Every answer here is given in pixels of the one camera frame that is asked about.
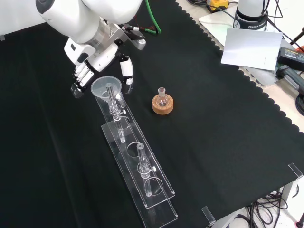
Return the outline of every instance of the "scalloped edge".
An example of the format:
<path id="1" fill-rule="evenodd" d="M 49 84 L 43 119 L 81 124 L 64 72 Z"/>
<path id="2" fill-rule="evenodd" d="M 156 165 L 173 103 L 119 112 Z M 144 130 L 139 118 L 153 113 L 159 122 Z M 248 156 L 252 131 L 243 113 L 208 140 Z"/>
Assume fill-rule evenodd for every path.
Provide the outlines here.
<path id="1" fill-rule="evenodd" d="M 176 0 L 172 0 L 172 1 L 174 1 L 174 5 L 176 5 L 182 11 L 182 13 L 186 14 L 188 16 L 188 18 L 198 27 L 198 29 L 202 31 L 202 34 L 209 38 L 211 43 L 217 48 L 217 51 L 220 51 L 222 54 L 224 46 L 222 46 L 220 44 L 220 42 L 208 31 L 208 29 L 206 29 L 205 26 L 203 26 L 202 24 L 196 23 L 196 21 L 193 19 L 193 17 L 191 17 L 191 15 L 186 10 L 184 10 L 182 8 L 182 6 L 180 6 L 180 4 L 178 2 L 176 2 Z M 282 116 L 282 120 L 285 122 L 288 122 L 288 124 L 291 124 L 293 131 L 297 131 L 298 133 L 300 133 L 299 136 L 304 137 L 304 132 L 301 132 L 300 128 L 297 125 L 293 124 L 292 120 L 289 117 L 287 117 L 287 114 L 281 110 L 281 107 L 278 104 L 276 104 L 275 100 L 273 100 L 272 98 L 269 98 L 269 94 L 264 92 L 263 87 L 260 86 L 262 84 L 259 81 L 257 81 L 254 77 L 252 77 L 251 75 L 248 75 L 248 74 L 250 74 L 249 71 L 247 69 L 245 69 L 243 66 L 238 66 L 238 71 L 243 74 L 243 76 L 246 80 L 249 79 L 250 83 L 251 82 L 254 83 L 257 90 L 259 90 L 259 92 L 262 92 L 263 96 L 269 101 L 269 103 L 271 103 L 271 105 L 273 105 L 274 108 L 279 111 L 280 115 Z"/>

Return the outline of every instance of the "yellow device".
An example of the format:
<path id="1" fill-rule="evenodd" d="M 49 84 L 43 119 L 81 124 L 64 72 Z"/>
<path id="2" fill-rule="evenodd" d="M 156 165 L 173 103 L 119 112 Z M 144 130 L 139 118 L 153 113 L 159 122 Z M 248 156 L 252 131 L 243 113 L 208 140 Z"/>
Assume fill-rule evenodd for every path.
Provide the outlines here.
<path id="1" fill-rule="evenodd" d="M 207 0 L 207 4 L 225 10 L 227 9 L 229 2 L 228 0 Z M 211 13 L 219 11 L 217 8 L 214 7 L 207 6 L 207 8 Z"/>

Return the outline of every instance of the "green cable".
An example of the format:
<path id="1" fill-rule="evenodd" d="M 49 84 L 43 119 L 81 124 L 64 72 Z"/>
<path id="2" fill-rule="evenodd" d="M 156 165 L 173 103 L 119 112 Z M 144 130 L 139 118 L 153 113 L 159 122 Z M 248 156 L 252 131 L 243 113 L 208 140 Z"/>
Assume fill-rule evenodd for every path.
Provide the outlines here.
<path id="1" fill-rule="evenodd" d="M 150 14 L 151 20 L 153 21 L 153 23 L 154 23 L 154 25 L 155 25 L 155 27 L 156 27 L 156 29 L 157 29 L 157 31 L 158 31 L 158 34 L 160 34 L 162 31 L 161 31 L 161 28 L 158 26 L 158 24 L 157 24 L 157 22 L 156 22 L 156 20 L 155 20 L 155 18 L 154 18 L 154 16 L 153 16 L 153 14 L 152 14 L 152 11 L 151 11 L 151 8 L 150 8 L 150 5 L 149 5 L 149 0 L 146 0 L 146 5 L 147 5 L 148 12 L 149 12 L 149 14 Z M 145 29 L 145 31 L 151 33 L 152 30 L 150 30 L 150 29 Z"/>
<path id="2" fill-rule="evenodd" d="M 146 32 L 150 33 L 150 34 L 153 34 L 153 35 L 156 35 L 156 32 L 153 31 L 153 30 L 150 30 L 150 29 L 145 29 Z"/>

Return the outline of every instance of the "small glass vial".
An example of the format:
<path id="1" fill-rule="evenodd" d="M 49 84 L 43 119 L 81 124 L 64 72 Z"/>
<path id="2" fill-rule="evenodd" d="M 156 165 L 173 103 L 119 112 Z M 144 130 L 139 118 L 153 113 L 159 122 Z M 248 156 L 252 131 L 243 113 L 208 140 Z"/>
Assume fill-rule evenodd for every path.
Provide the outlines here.
<path id="1" fill-rule="evenodd" d="M 170 99 L 166 95 L 166 89 L 161 87 L 158 90 L 158 96 L 156 98 L 156 104 L 161 107 L 165 107 L 169 105 Z"/>

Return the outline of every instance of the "glass test tube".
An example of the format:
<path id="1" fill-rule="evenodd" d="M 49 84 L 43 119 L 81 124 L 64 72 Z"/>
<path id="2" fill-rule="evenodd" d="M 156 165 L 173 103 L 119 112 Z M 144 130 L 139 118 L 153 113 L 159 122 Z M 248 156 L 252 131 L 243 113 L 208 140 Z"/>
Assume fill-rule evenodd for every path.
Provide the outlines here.
<path id="1" fill-rule="evenodd" d="M 117 124 L 117 130 L 118 130 L 120 141 L 122 143 L 125 143 L 124 130 L 123 130 L 122 124 L 120 122 L 120 120 L 121 120 L 120 109 L 118 108 L 117 103 L 116 103 L 112 83 L 106 84 L 106 90 L 108 92 L 109 99 L 110 99 L 110 102 L 109 102 L 110 113 L 112 114 L 113 119 L 117 121 L 116 124 Z"/>
<path id="2" fill-rule="evenodd" d="M 148 163 L 147 156 L 144 152 L 144 145 L 139 142 L 137 143 L 136 148 L 139 157 L 139 172 L 141 173 L 142 178 L 148 179 L 150 177 L 150 166 Z M 144 185 L 144 191 L 147 197 L 150 197 L 152 195 L 149 179 L 146 181 L 146 184 Z"/>

